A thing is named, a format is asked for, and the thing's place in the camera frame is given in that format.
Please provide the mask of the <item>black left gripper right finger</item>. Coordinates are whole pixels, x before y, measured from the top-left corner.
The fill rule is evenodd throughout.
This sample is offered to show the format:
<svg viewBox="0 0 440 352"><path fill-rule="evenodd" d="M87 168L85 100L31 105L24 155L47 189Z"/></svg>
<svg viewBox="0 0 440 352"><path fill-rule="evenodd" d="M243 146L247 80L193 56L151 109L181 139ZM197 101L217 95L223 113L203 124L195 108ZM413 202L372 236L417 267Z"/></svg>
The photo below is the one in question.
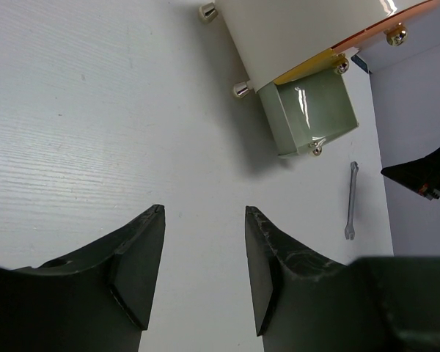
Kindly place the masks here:
<svg viewBox="0 0 440 352"><path fill-rule="evenodd" d="M343 265L245 211L257 336L266 351L440 351L440 257Z"/></svg>

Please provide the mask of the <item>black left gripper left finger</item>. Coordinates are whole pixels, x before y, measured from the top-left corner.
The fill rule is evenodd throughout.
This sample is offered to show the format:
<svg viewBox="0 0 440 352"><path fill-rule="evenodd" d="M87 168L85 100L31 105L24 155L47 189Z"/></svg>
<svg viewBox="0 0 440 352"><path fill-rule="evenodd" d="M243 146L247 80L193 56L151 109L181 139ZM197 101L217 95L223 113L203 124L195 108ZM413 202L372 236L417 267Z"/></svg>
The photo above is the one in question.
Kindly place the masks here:
<svg viewBox="0 0 440 352"><path fill-rule="evenodd" d="M164 245L162 205L37 268L0 267L0 351L137 351Z"/></svg>

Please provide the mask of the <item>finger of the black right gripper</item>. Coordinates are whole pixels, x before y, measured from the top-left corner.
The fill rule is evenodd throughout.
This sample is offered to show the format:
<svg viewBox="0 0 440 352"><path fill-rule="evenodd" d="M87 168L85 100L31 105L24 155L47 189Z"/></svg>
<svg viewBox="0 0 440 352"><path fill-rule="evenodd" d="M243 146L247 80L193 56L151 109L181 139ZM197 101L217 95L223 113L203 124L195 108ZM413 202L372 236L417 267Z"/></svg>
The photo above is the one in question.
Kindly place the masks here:
<svg viewBox="0 0 440 352"><path fill-rule="evenodd" d="M424 158L384 167L381 174L426 199L439 199L440 148Z"/></svg>

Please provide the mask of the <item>silver open-end wrench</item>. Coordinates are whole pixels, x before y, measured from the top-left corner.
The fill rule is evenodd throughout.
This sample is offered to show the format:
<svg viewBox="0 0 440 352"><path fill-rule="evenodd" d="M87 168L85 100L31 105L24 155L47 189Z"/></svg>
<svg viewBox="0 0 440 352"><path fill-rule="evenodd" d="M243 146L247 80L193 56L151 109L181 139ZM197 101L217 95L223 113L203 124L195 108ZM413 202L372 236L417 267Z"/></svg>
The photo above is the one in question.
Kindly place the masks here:
<svg viewBox="0 0 440 352"><path fill-rule="evenodd" d="M357 175L359 171L359 165L356 161L351 162L351 179L350 179L350 187L349 187L349 199L348 199L348 216L347 216L347 224L345 226L345 239L348 241L353 241L355 238L355 229L353 226L353 218L354 218L354 208L356 201L356 184L357 184Z"/></svg>

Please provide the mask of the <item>grey green drawer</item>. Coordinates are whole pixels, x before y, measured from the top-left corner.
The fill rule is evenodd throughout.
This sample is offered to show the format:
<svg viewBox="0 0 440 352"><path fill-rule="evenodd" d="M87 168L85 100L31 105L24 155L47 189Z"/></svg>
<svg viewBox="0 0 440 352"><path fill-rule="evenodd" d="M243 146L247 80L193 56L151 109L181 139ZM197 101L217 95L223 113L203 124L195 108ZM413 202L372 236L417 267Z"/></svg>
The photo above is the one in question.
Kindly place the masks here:
<svg viewBox="0 0 440 352"><path fill-rule="evenodd" d="M276 85L257 94L280 158L312 154L359 127L348 90L332 69Z"/></svg>

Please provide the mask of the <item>orange drawer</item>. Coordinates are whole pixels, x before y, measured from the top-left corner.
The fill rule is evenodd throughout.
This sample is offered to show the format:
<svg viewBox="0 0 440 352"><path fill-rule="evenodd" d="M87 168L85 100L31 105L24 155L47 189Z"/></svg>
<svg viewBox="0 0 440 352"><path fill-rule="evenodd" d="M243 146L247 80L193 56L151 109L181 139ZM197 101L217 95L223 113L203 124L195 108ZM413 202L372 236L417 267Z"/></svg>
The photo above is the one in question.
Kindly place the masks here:
<svg viewBox="0 0 440 352"><path fill-rule="evenodd" d="M339 16L338 28L345 35L332 50L337 54L350 48L362 50L382 39L399 46L407 38L405 23L439 5L439 1L352 1L351 8Z"/></svg>

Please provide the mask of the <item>yellow drawer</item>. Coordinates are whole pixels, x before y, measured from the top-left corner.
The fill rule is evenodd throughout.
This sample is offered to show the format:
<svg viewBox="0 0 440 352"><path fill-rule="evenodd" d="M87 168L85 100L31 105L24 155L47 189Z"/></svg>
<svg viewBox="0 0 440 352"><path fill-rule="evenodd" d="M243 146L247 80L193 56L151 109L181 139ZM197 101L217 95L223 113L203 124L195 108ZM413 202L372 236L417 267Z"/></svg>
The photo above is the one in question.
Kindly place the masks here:
<svg viewBox="0 0 440 352"><path fill-rule="evenodd" d="M314 57L302 62L293 69L273 80L275 85L283 85L323 70L332 69L338 75L347 72L350 64L344 53L336 54L333 49L326 49Z"/></svg>

